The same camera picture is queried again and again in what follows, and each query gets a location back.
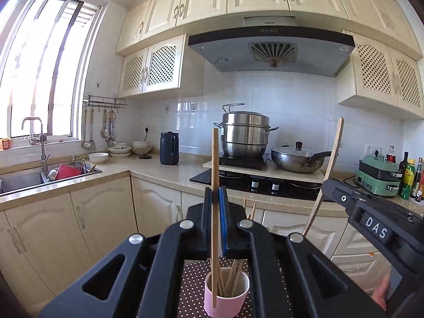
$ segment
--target green electric cooker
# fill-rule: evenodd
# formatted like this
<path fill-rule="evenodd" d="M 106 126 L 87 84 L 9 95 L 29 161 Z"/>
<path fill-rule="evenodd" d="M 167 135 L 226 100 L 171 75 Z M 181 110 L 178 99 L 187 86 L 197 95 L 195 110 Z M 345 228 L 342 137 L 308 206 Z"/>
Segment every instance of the green electric cooker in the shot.
<path fill-rule="evenodd" d="M 356 181 L 373 194 L 395 196 L 401 177 L 399 164 L 384 160 L 384 156 L 365 156 L 359 161 Z"/>

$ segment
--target kettle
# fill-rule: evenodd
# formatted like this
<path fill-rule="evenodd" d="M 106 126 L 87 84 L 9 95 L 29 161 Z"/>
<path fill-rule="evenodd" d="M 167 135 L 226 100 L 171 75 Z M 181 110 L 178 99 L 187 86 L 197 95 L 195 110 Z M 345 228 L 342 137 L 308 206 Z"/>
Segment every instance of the kettle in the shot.
<path fill-rule="evenodd" d="M 179 136 L 177 132 L 163 132 L 160 134 L 160 163 L 175 165 L 180 160 Z"/>

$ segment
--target white bowl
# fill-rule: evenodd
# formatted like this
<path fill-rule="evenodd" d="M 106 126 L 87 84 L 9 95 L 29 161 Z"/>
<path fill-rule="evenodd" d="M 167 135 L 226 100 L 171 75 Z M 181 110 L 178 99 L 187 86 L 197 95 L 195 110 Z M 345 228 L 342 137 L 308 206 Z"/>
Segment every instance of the white bowl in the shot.
<path fill-rule="evenodd" d="M 108 151 L 111 154 L 125 154 L 125 153 L 130 153 L 131 151 L 131 146 L 125 146 L 123 149 L 118 149 L 115 146 L 108 148 Z"/>
<path fill-rule="evenodd" d="M 105 162 L 107 158 L 109 157 L 108 153 L 91 153 L 88 155 L 90 160 L 92 162 L 95 162 L 96 164 L 101 164 L 102 162 Z"/>
<path fill-rule="evenodd" d="M 138 156 L 142 156 L 143 154 L 147 154 L 150 152 L 150 150 L 152 149 L 152 146 L 148 146 L 148 147 L 132 147 L 131 151 L 132 153 L 138 155 Z"/>
<path fill-rule="evenodd" d="M 131 155 L 131 152 L 125 153 L 125 154 L 111 154 L 110 156 L 113 158 L 121 159 L 121 158 L 128 158 Z"/>
<path fill-rule="evenodd" d="M 149 143 L 147 143 L 146 141 L 133 141 L 132 146 L 136 148 L 145 148 L 149 147 Z"/>
<path fill-rule="evenodd" d="M 127 146 L 127 144 L 125 142 L 115 143 L 116 149 L 125 149 L 126 146 Z"/>

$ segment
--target sink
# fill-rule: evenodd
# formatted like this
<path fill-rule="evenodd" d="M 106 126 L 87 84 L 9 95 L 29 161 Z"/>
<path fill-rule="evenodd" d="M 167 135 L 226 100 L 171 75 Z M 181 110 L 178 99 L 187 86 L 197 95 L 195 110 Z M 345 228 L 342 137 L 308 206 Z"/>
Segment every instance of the sink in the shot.
<path fill-rule="evenodd" d="M 87 175 L 94 175 L 96 173 L 101 172 L 101 170 L 95 169 L 93 172 L 88 173 L 91 166 L 88 164 L 85 164 L 85 166 L 83 166 L 82 161 L 71 161 L 64 164 L 79 169 L 81 174 L 65 179 L 49 181 L 47 179 L 48 172 L 42 172 L 40 167 L 24 171 L 18 171 L 14 173 L 7 173 L 5 175 L 0 176 L 0 197 L 4 195 L 13 194 L 15 192 L 42 187 L 51 183 L 62 182 L 64 180 L 84 177 Z M 57 170 L 60 165 L 62 164 L 49 165 L 49 171 Z"/>

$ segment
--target range hood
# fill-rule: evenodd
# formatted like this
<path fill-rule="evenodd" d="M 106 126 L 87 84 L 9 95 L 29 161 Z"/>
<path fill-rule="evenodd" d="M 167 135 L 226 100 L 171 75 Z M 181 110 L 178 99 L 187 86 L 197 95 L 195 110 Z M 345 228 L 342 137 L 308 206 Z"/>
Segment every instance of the range hood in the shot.
<path fill-rule="evenodd" d="M 221 72 L 275 70 L 333 77 L 355 43 L 352 36 L 334 31 L 264 25 L 193 35 L 188 46 Z"/>

